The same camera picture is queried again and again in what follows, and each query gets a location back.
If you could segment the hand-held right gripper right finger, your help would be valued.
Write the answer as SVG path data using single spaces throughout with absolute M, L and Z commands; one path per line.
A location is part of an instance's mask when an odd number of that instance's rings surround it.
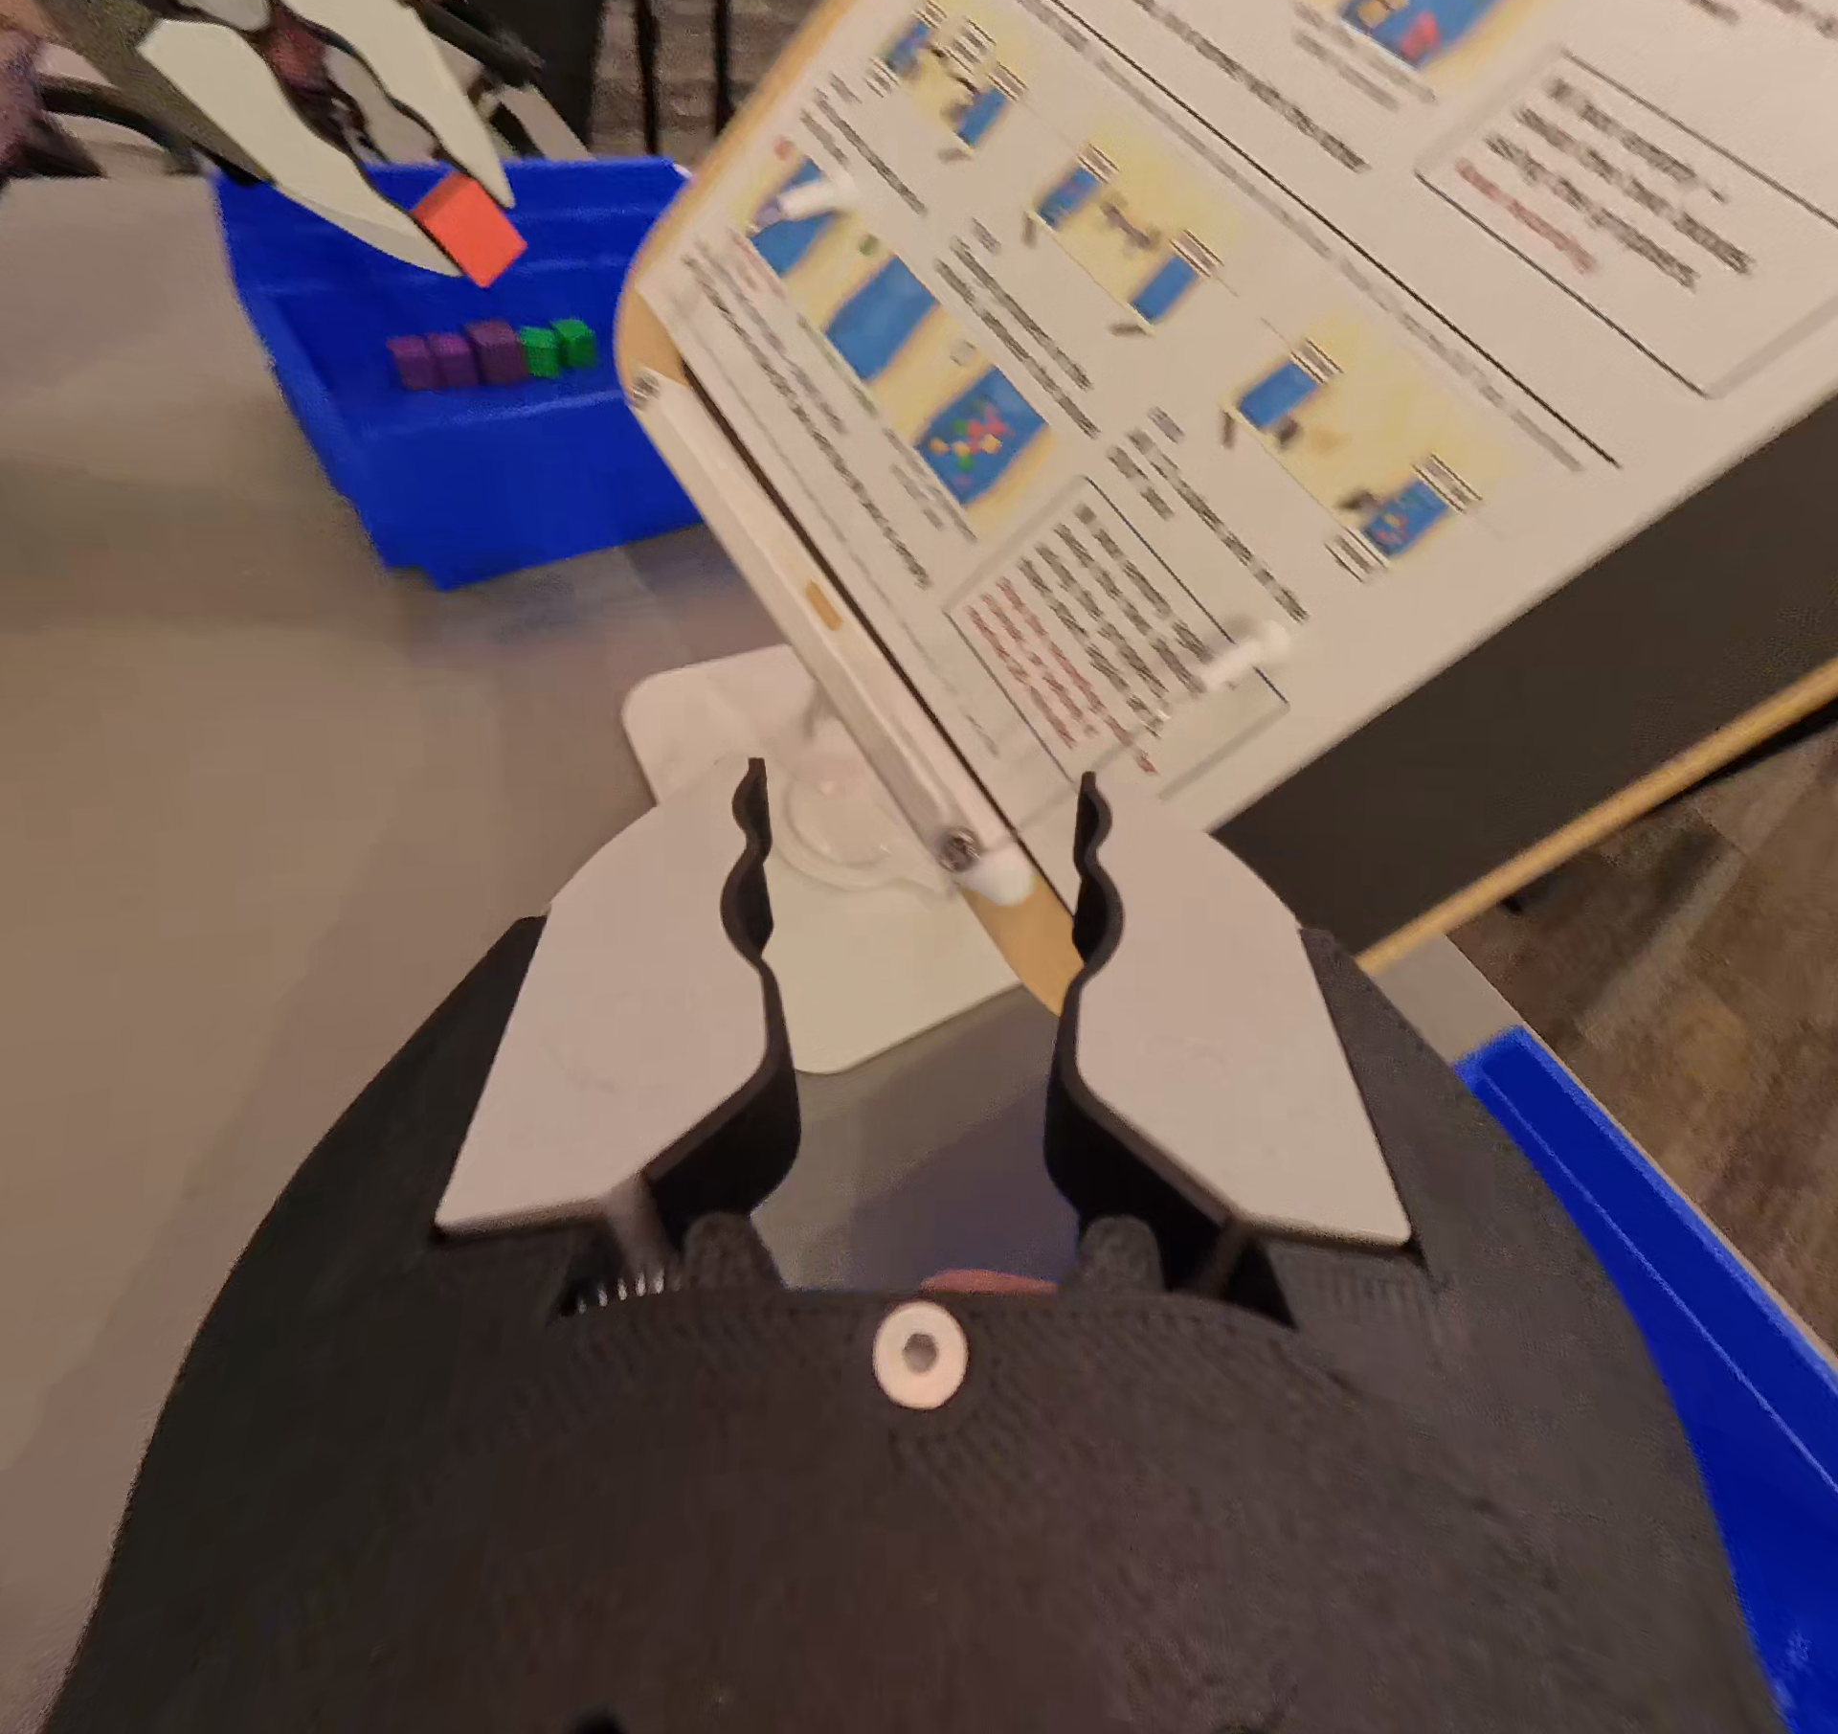
M 1169 1288 L 1228 1288 L 1270 1242 L 1406 1250 L 1412 1217 L 1284 900 L 1094 773 L 1073 865 L 1046 1170 L 1081 1227 L 1144 1227 Z

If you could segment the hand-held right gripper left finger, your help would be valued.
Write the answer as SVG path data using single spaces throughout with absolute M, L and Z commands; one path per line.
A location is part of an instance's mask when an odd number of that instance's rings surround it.
M 617 1282 L 702 1282 L 748 1235 L 801 1106 L 767 959 L 771 777 L 723 758 L 560 890 L 434 1225 L 449 1240 L 585 1227 Z

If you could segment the red wooden cube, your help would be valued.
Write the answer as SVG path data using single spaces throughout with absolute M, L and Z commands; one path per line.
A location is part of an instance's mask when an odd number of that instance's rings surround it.
M 409 211 L 449 262 L 478 289 L 491 289 L 529 251 L 512 214 L 472 176 L 451 172 Z

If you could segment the blue plastic bin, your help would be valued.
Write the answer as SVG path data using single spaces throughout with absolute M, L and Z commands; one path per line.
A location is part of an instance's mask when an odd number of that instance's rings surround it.
M 1508 1030 L 1456 1072 L 1527 1150 L 1638 1319 L 1785 1721 L 1833 1732 L 1835 1359 L 1542 1039 Z
M 244 314 L 288 408 L 382 563 L 458 590 L 700 523 L 627 400 L 614 356 L 640 245 L 688 174 L 671 159 L 514 161 L 527 241 L 491 289 L 407 266 L 263 186 L 215 180 Z M 589 371 L 405 392 L 393 335 L 581 318 Z

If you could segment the wooden board stand white base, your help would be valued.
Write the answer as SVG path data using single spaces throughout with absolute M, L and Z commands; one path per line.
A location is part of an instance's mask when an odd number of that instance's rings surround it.
M 721 170 L 847 0 L 822 0 L 659 222 L 619 310 L 621 377 L 667 465 L 897 808 L 895 859 L 966 905 L 987 886 L 1058 913 L 1069 844 L 1039 854 L 864 622 L 638 295 L 686 195 Z M 1217 823 L 1307 921 L 1354 949 L 1467 919 L 1609 827 L 1676 758 L 1835 666 L 1835 394 L 1404 699 Z

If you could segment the printed instruction sheet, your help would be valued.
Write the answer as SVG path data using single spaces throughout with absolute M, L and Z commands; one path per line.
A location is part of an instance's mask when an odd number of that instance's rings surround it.
M 1835 23 L 845 0 L 638 295 L 1006 827 L 1217 825 L 1835 394 Z

